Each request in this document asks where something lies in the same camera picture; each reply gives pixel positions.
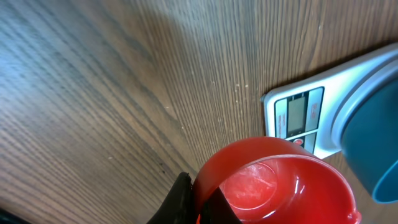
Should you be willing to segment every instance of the digital scale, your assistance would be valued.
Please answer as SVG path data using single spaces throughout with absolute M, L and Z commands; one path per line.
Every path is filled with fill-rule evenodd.
M 343 130 L 356 109 L 396 78 L 398 44 L 392 44 L 276 88 L 262 97 L 266 134 L 301 145 L 320 159 L 328 157 L 341 150 Z

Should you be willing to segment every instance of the wood grain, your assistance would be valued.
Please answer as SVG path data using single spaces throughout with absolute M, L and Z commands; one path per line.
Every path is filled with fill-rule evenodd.
M 260 97 L 398 39 L 398 1 L 0 1 L 0 207 L 145 223 L 181 171 L 264 135 Z M 364 224 L 396 223 L 342 156 Z

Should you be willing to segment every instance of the red button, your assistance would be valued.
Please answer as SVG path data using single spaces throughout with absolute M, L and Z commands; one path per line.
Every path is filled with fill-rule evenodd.
M 303 141 L 303 139 L 296 139 L 296 140 L 293 141 L 293 143 L 294 144 L 298 144 L 299 146 L 301 146 L 304 143 L 304 141 Z

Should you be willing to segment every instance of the red plastic bowl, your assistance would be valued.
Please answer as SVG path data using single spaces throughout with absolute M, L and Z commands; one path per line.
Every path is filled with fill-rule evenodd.
M 245 139 L 212 156 L 193 183 L 197 214 L 217 187 L 243 223 L 361 221 L 345 178 L 326 162 L 283 139 Z

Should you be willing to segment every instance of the blue cup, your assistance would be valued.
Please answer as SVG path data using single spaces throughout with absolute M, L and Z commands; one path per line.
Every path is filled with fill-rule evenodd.
M 341 145 L 349 166 L 377 203 L 398 201 L 398 80 L 354 112 Z

